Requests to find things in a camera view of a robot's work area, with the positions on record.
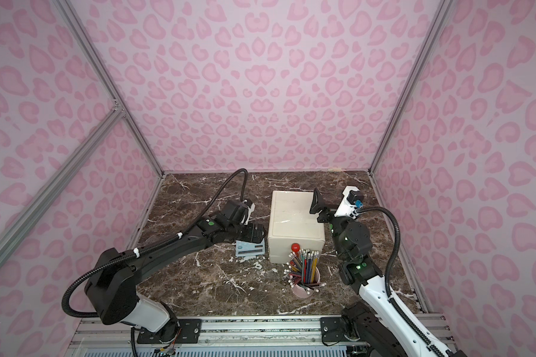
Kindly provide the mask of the bundle of coloured pencils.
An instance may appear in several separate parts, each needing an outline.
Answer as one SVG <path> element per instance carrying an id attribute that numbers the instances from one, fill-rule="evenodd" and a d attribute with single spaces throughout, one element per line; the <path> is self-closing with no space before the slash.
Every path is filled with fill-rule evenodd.
<path id="1" fill-rule="evenodd" d="M 305 286 L 315 286 L 317 284 L 315 273 L 319 269 L 320 252 L 310 249 L 302 249 L 294 244 L 289 254 L 289 262 L 284 270 L 289 285 L 300 283 Z"/>

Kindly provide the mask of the pink pencil cup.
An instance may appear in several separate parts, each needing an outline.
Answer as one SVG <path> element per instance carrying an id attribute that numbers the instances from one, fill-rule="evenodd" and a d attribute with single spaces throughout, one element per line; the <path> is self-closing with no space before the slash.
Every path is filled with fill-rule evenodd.
<path id="1" fill-rule="evenodd" d="M 291 284 L 290 287 L 292 293 L 300 299 L 307 299 L 312 297 L 321 290 L 321 287 L 319 286 L 319 284 L 321 283 L 321 278 L 320 271 L 318 269 L 316 269 L 315 278 L 317 281 L 317 284 L 315 286 L 305 286 L 300 283 Z"/>

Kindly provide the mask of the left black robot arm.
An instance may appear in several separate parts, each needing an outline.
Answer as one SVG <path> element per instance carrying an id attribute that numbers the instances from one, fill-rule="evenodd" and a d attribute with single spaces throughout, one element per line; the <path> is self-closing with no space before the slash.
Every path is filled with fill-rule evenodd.
<path id="1" fill-rule="evenodd" d="M 143 247 L 104 251 L 95 268 L 65 291 L 62 311 L 73 318 L 100 318 L 105 325 L 126 324 L 156 342 L 172 342 L 181 329 L 179 319 L 166 303 L 139 294 L 137 286 L 180 258 L 214 245 L 264 241 L 266 229 L 250 222 L 255 205 L 245 197 L 245 187 L 238 199 L 229 200 L 212 215 L 207 214 L 238 175 L 247 179 L 249 172 L 245 168 L 233 172 L 184 231 Z"/>

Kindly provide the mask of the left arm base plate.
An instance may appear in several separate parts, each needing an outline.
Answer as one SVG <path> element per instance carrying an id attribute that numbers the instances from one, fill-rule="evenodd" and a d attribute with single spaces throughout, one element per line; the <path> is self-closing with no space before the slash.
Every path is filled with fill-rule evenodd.
<path id="1" fill-rule="evenodd" d="M 200 337 L 202 320 L 199 318 L 181 318 L 169 322 L 156 333 L 141 328 L 136 338 L 140 345 L 196 344 Z"/>

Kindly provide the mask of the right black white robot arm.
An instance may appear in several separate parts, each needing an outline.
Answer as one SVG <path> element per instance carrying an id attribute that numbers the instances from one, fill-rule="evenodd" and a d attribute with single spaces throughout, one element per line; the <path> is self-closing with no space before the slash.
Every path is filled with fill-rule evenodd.
<path id="1" fill-rule="evenodd" d="M 322 342 L 364 342 L 368 356 L 463 356 L 461 350 L 452 351 L 433 335 L 393 291 L 390 278 L 401 246 L 401 230 L 392 212 L 383 207 L 366 207 L 363 194 L 348 186 L 341 203 L 325 203 L 320 191 L 314 190 L 310 212 L 318 223 L 330 227 L 339 276 L 351 287 L 360 302 L 342 311 L 336 327 L 325 327 Z M 394 231 L 392 252 L 387 265 L 380 269 L 372 260 L 370 230 L 358 217 L 379 212 L 389 219 Z"/>

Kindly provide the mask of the light blue calculator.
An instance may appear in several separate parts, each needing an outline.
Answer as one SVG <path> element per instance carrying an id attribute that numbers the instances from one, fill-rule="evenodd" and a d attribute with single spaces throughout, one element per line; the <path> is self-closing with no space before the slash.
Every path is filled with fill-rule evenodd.
<path id="1" fill-rule="evenodd" d="M 244 242 L 237 240 L 235 242 L 236 257 L 257 257 L 264 255 L 266 252 L 265 241 L 261 242 Z"/>

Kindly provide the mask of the cream plastic drawer cabinet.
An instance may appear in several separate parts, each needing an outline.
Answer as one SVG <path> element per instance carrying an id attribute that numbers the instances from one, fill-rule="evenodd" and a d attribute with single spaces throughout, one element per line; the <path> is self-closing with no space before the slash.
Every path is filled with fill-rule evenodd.
<path id="1" fill-rule="evenodd" d="M 310 192 L 272 192 L 267 235 L 271 263 L 287 263 L 293 244 L 311 251 L 324 248 L 324 225 L 317 222 L 317 215 L 309 213 L 312 199 Z"/>

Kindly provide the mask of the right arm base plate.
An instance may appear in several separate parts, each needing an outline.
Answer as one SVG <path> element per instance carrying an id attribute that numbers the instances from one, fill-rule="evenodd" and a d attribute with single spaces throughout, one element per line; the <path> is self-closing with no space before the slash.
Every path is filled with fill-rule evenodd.
<path id="1" fill-rule="evenodd" d="M 356 325 L 345 316 L 320 318 L 320 331 L 322 343 L 326 346 L 360 341 Z"/>

